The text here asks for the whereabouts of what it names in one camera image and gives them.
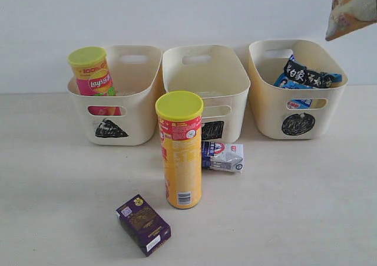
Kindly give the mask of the right cream plastic bin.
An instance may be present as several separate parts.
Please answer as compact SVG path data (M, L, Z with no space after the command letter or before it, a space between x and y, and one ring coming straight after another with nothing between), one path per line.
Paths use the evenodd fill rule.
M268 51L291 50L310 70L340 74L327 89L288 89L274 85L287 58L267 57ZM319 44L307 40L264 40L249 45L250 105L257 128L272 139L314 139L323 135L340 103L348 77Z

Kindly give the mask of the blue noodle packet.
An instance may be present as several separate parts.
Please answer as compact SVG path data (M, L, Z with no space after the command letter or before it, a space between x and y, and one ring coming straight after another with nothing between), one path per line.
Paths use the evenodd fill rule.
M308 69L297 63L295 56L291 55L274 86L287 89L327 89L341 82L341 74ZM292 110L320 109L325 104L325 99L293 99L287 102L287 108Z

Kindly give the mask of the pink chip canister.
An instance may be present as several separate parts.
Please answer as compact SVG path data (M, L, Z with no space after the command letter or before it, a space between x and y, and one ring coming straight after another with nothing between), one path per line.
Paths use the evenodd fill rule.
M83 96L114 97L113 80L102 47L79 48L68 55L78 91Z

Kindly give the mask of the orange noodle packet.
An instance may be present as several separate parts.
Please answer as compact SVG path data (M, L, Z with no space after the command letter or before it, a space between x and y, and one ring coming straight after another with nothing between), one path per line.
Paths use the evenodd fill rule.
M376 0L332 0L325 40L331 41L376 23Z

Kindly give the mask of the left cream plastic bin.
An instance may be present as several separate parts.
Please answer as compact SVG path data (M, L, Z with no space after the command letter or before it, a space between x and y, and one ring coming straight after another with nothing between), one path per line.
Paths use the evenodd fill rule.
M83 96L73 78L67 85L82 128L97 145L143 144L156 129L155 103L163 94L163 52L150 45L112 45L105 50L114 97Z

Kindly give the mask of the middle cream plastic bin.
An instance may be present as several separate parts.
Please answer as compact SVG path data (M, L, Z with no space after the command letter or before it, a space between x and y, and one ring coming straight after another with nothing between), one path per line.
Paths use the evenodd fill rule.
M171 48L163 54L162 68L166 92L185 90L202 98L203 140L233 143L240 137L251 82L232 48Z

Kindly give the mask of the purple small box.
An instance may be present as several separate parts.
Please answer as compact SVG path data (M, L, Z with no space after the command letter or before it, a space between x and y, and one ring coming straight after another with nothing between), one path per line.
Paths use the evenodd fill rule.
M171 237L170 225L139 194L115 212L120 225L146 257Z

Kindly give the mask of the yellow chip canister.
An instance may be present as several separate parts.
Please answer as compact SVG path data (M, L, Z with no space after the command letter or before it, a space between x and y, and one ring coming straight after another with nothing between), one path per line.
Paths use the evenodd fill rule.
M204 103L189 91L172 91L155 104L164 163L166 199L177 209L196 206L202 196L201 115Z

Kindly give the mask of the cream plastic bin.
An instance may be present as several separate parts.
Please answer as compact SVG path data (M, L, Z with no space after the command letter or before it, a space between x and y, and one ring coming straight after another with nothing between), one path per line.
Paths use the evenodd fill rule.
M232 48L171 48L163 54L162 68L166 92L185 90L202 98L203 140L233 143L240 137L251 82Z
M291 50L310 70L340 74L327 89L288 89L274 85L287 58L267 57L268 51ZM272 139L314 139L323 135L340 103L348 77L319 44L307 40L264 40L249 45L250 105L257 128Z
M112 45L105 50L114 97L83 96L73 78L67 85L82 128L97 145L143 144L156 129L155 103L163 94L163 52L150 45Z

